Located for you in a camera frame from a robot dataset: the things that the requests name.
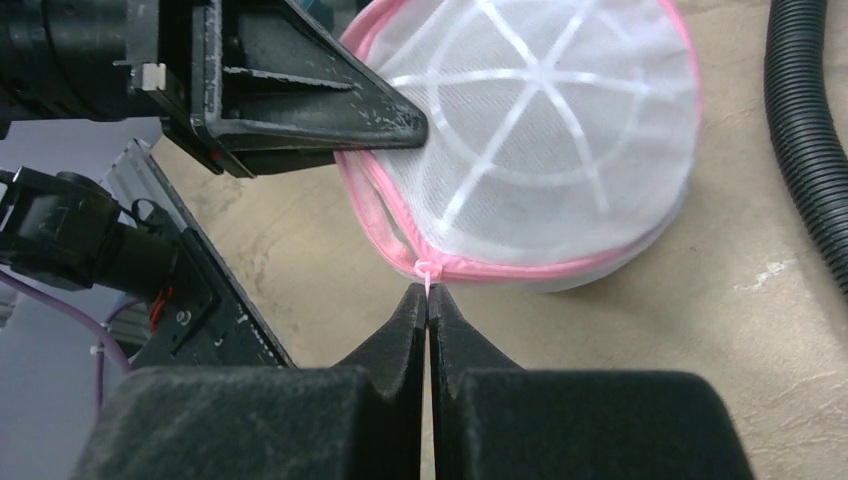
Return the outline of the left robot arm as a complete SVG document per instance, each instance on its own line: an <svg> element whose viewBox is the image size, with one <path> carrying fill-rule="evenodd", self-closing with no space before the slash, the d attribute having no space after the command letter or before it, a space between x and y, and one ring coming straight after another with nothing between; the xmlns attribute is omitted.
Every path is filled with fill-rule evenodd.
<svg viewBox="0 0 848 480"><path fill-rule="evenodd" d="M337 151L408 149L425 114L296 1L5 1L1 130L20 123L157 118L214 174L324 166ZM94 181L29 168L1 174L1 261L70 291L145 299L178 250L119 220Z"/></svg>

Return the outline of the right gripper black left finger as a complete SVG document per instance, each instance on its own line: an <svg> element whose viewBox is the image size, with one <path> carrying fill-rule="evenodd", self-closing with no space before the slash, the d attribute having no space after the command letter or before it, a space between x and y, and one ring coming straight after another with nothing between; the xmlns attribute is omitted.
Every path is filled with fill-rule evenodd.
<svg viewBox="0 0 848 480"><path fill-rule="evenodd" d="M114 392L75 479L416 479L427 298L327 368L164 367Z"/></svg>

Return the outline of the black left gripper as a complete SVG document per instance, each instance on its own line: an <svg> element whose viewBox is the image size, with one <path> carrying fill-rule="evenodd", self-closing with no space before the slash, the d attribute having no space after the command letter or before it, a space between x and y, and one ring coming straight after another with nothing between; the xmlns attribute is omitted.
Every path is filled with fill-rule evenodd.
<svg viewBox="0 0 848 480"><path fill-rule="evenodd" d="M18 121L155 117L129 89L125 1L1 4L1 133Z"/></svg>

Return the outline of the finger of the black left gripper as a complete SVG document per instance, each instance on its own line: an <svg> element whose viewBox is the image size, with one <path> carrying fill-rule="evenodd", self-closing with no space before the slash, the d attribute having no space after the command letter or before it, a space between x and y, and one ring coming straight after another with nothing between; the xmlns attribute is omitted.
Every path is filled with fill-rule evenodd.
<svg viewBox="0 0 848 480"><path fill-rule="evenodd" d="M425 144L425 114L294 1L165 1L159 54L180 84L165 136L215 174L324 166Z"/></svg>

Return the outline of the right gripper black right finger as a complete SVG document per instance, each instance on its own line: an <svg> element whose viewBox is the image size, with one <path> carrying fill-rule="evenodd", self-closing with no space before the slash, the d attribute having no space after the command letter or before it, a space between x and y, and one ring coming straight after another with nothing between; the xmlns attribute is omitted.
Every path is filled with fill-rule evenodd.
<svg viewBox="0 0 848 480"><path fill-rule="evenodd" d="M428 327L440 479L749 479L713 387L666 370L528 370L432 287Z"/></svg>

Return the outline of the pink trimmed mesh laundry bag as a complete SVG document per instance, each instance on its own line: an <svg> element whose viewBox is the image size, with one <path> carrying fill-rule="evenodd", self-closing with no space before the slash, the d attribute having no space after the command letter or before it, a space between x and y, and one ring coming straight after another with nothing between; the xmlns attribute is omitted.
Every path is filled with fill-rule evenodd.
<svg viewBox="0 0 848 480"><path fill-rule="evenodd" d="M576 288L683 207L702 102L671 1L374 1L340 40L429 123L421 148L336 156L413 280Z"/></svg>

